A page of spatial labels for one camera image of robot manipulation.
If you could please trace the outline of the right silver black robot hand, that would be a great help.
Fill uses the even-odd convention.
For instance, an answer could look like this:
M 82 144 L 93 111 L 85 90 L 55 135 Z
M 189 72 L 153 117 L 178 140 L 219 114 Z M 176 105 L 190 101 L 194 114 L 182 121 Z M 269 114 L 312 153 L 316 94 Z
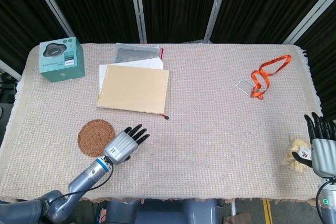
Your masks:
M 335 178 L 335 123 L 312 112 L 304 115 L 311 144 L 311 159 L 300 157 L 296 152 L 292 156 L 299 163 L 313 169 L 321 178 Z

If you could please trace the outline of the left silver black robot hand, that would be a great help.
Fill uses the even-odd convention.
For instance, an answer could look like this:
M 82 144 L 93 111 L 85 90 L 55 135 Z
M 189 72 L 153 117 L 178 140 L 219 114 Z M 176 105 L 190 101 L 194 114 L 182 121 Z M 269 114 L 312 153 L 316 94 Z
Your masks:
M 104 148 L 104 159 L 109 164 L 121 164 L 127 161 L 139 145 L 146 141 L 150 134 L 146 134 L 147 129 L 142 128 L 142 124 L 127 127 L 116 135 Z

